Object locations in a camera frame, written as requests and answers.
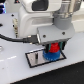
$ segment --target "black cable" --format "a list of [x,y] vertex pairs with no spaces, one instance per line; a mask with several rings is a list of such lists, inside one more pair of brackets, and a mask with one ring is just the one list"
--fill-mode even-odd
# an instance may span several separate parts
[[28,38],[23,38],[23,39],[13,39],[0,34],[0,38],[11,42],[23,42],[23,43],[32,43],[32,44],[38,43],[37,35],[32,35]]

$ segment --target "white table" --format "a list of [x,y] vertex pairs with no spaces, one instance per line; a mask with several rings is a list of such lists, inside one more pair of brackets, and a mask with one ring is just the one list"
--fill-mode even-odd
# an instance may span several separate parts
[[[12,19],[17,18],[17,14],[11,17],[11,14],[0,15],[0,34],[15,38]],[[4,48],[0,52],[0,84],[10,84],[22,79],[26,79],[35,75],[39,75],[54,69],[75,64],[84,61],[84,33],[75,34],[75,36],[68,41],[64,53],[67,59],[30,68],[25,53],[42,48],[42,46],[12,43],[0,39],[0,46]]]

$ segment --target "white robot body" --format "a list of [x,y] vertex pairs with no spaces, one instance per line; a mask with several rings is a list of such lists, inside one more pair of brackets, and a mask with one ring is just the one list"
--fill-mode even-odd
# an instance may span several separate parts
[[18,15],[18,35],[25,38],[37,34],[37,27],[52,25],[52,13],[27,13],[23,7]]
[[32,3],[36,0],[21,0],[23,7],[19,10],[18,36],[20,38],[36,35],[37,28],[52,25],[52,13],[61,7],[62,0],[49,0],[46,11],[33,11]]

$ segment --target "metal plate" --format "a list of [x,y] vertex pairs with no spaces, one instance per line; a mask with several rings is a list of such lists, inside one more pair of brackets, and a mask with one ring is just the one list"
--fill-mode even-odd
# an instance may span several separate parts
[[29,64],[30,68],[37,67],[37,66],[42,66],[44,64],[48,64],[48,63],[51,63],[51,62],[56,62],[56,61],[66,59],[64,53],[61,51],[60,58],[58,60],[48,61],[43,57],[43,50],[26,53],[26,58],[28,60],[28,64]]

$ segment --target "blue base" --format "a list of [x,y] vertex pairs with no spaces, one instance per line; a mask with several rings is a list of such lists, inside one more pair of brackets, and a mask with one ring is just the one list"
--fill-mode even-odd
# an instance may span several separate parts
[[56,61],[60,58],[60,51],[58,51],[56,53],[51,53],[51,52],[45,53],[45,51],[44,51],[43,56],[48,61]]

